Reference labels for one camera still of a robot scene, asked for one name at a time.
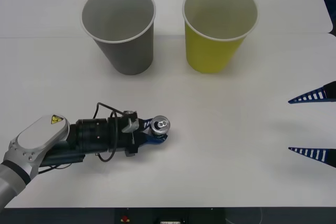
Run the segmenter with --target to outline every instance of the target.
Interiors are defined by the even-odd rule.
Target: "gray paper cup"
[[[87,0],[81,23],[114,68],[132,75],[153,61],[154,18],[154,0]]]

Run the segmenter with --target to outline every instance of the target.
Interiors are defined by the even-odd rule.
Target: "paper cup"
[[[153,61],[154,0],[87,0],[84,31],[120,73],[138,74]]]
[[[258,9],[254,0],[184,0],[183,17],[189,65],[216,73],[255,28]]]

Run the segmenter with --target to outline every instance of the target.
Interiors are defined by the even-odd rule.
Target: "blue gripper pad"
[[[336,81],[333,81],[322,88],[312,90],[288,102],[304,103],[304,102],[335,102],[336,101]]]

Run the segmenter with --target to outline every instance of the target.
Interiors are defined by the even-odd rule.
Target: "silver arm segment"
[[[10,142],[0,164],[0,211],[36,177],[47,151],[66,140],[69,127],[63,116],[46,115]]]
[[[0,211],[25,188],[25,182],[16,172],[0,165]]]

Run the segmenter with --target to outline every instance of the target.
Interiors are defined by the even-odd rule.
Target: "yellow paper cup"
[[[187,60],[201,73],[220,72],[258,20],[254,0],[184,0],[182,11]]]

